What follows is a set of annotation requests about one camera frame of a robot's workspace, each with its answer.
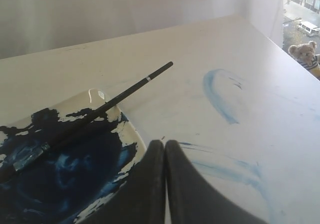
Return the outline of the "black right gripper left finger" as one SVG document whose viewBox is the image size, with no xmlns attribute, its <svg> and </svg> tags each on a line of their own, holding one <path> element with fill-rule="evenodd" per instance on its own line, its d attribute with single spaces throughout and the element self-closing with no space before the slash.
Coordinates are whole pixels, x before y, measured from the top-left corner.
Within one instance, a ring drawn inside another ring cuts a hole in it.
<svg viewBox="0 0 320 224">
<path fill-rule="evenodd" d="M 150 142 L 127 182 L 83 224 L 163 224 L 166 210 L 164 145 Z"/>
</svg>

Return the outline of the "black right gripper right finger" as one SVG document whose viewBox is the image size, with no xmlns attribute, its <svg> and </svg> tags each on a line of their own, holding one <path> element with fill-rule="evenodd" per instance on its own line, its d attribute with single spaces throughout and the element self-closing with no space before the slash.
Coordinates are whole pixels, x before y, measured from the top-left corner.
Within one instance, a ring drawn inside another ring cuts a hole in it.
<svg viewBox="0 0 320 224">
<path fill-rule="evenodd" d="M 195 169 L 178 141 L 165 144 L 165 172 L 172 224 L 264 224 L 233 203 Z"/>
</svg>

